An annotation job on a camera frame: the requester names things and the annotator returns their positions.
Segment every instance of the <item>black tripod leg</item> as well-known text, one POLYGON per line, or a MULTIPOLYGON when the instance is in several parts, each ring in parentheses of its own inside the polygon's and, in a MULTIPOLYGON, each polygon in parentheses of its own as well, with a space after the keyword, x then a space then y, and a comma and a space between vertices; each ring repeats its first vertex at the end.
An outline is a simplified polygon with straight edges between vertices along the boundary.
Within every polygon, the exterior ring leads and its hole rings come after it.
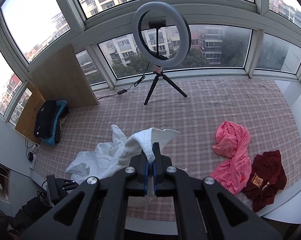
POLYGON ((181 93, 185 98, 187 95, 177 86, 169 77, 167 77, 165 74, 162 74, 162 77, 164 80, 166 80, 173 88, 175 88, 179 93, 181 93))
POLYGON ((154 88, 155 88, 155 86, 156 86, 156 84, 158 82, 158 79, 159 79, 159 76, 156 75, 155 78, 154 78, 154 80, 153 80, 153 83, 151 84, 151 87, 149 89, 149 92, 148 92, 148 95, 147 95, 146 100, 144 102, 144 105, 147 105, 147 103, 148 103, 148 101, 149 101, 149 99, 151 97, 151 94, 153 93, 154 88))

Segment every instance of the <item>pink plaid fabric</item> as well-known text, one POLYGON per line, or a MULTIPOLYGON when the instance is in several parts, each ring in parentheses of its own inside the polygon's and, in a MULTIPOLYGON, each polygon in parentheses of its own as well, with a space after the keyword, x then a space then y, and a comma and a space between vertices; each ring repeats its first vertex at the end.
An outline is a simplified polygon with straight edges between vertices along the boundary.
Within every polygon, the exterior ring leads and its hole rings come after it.
MULTIPOLYGON (((187 98, 169 84, 157 84, 147 106, 144 100, 149 86, 131 88, 128 93, 103 98, 98 106, 72 109, 63 125, 56 147, 42 145, 37 154, 35 172, 45 178, 70 178, 65 170, 78 152, 93 151, 99 142, 112 140, 110 126, 116 124, 127 137, 156 127, 174 129, 180 135, 162 154, 176 167, 187 169, 193 177, 208 176, 225 160, 214 153, 216 130, 224 121, 247 128, 251 134, 248 156, 280 150, 287 175, 286 188, 301 178, 301 141, 292 112, 284 95, 272 80, 214 79, 177 82, 187 98)), ((114 94, 97 91, 97 97, 114 94)), ((243 193, 237 197, 248 207, 252 201, 243 193)), ((128 208, 128 216, 174 221, 172 198, 154 198, 142 208, 128 208)))

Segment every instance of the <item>pink garment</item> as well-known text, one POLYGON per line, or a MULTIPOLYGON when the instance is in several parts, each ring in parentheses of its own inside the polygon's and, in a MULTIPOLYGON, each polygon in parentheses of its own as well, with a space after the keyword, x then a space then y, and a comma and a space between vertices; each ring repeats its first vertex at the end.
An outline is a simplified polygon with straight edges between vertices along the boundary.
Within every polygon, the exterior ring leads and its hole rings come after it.
POLYGON ((248 157, 250 134, 239 124, 225 121, 217 129, 215 153, 229 158, 219 164, 211 177, 217 180, 230 193, 237 195, 245 186, 252 172, 248 157))

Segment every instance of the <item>pink label on tripod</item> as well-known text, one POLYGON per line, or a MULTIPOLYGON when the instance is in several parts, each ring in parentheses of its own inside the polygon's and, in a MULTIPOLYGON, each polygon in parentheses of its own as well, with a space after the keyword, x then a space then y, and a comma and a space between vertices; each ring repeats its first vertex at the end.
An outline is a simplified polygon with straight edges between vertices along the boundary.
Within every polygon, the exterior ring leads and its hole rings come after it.
POLYGON ((155 66, 155 72, 160 74, 162 72, 162 67, 155 66))

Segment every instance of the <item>triangular cutout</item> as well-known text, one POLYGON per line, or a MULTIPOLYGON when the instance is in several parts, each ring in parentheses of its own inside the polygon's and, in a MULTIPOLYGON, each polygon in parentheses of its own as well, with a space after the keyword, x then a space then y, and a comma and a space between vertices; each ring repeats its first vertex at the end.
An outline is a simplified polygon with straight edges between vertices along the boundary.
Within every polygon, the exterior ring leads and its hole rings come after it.
POLYGON ((74 218, 77 214, 80 204, 83 201, 84 196, 84 192, 79 193, 69 203, 64 205, 63 209, 59 210, 58 213, 55 214, 54 220, 66 226, 70 226, 74 221, 74 218))
POLYGON ((225 195, 218 193, 217 197, 232 227, 248 220, 248 216, 241 209, 236 207, 225 195))

